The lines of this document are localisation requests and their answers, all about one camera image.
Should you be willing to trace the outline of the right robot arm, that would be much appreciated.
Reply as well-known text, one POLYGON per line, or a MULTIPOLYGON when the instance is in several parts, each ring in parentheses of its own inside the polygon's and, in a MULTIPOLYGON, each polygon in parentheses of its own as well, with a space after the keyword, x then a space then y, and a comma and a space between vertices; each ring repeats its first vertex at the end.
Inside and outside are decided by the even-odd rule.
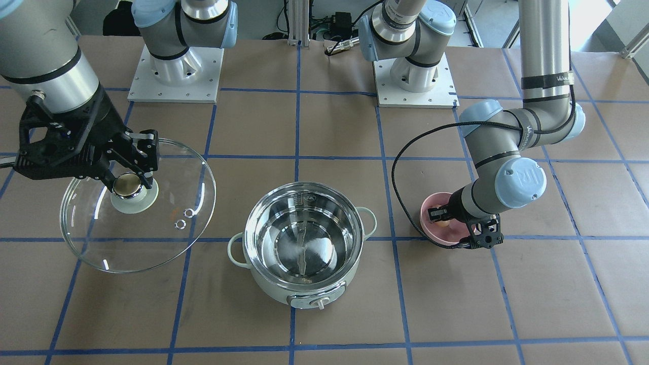
MULTIPOLYGON (((67 25, 75 1, 2 1, 2 77, 25 101, 19 150, 2 161, 33 180, 74 177, 102 181, 114 194, 128 169, 145 189, 155 184, 158 132, 129 129, 67 25)), ((131 90, 137 101, 216 97, 220 53, 237 40, 233 1, 133 1, 127 22, 143 37, 144 60, 131 90)))

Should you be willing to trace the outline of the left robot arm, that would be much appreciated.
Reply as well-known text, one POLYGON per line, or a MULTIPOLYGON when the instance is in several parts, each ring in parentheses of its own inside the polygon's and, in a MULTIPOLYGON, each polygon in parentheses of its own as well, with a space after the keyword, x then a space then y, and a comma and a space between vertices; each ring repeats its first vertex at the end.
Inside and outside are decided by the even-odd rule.
MULTIPOLYGON (((426 43, 449 35, 424 14, 424 1, 386 1, 361 19, 363 55, 369 61, 403 58, 411 67, 434 67, 438 56, 426 43)), ((432 222, 484 221, 541 197, 545 172, 521 152, 575 138, 586 124, 574 94, 567 1, 521 1, 522 107, 487 100, 459 118, 478 178, 447 203, 429 208, 432 222)))

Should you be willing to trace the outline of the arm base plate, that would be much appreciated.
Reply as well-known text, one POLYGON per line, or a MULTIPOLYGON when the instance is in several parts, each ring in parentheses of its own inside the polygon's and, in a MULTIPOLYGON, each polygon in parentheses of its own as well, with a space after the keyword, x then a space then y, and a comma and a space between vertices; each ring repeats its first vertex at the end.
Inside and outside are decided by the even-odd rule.
POLYGON ((133 102, 197 102, 214 104, 224 50, 189 48, 175 60, 153 57, 143 48, 128 92, 133 102))
POLYGON ((419 67, 405 58, 373 62, 378 106, 454 108, 459 106, 447 55, 433 67, 419 67))

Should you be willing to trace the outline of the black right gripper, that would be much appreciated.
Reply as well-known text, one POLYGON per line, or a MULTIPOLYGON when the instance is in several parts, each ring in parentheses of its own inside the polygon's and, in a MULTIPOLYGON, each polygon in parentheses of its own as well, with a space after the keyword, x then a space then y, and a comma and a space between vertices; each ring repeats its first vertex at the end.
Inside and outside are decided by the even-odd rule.
POLYGON ((158 131, 130 132, 103 86, 67 113, 52 112, 45 101, 37 91, 26 100, 14 171, 32 180, 89 177, 111 191, 153 188, 158 131), (127 170, 115 177, 110 171, 113 161, 127 170))

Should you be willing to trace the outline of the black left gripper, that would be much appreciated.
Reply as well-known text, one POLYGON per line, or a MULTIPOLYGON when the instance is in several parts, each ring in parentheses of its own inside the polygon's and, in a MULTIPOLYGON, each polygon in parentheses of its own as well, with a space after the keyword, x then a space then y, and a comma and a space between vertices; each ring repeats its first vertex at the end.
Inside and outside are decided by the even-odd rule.
POLYGON ((461 194, 432 194, 427 205, 427 215, 431 222, 457 220, 466 223, 461 194))

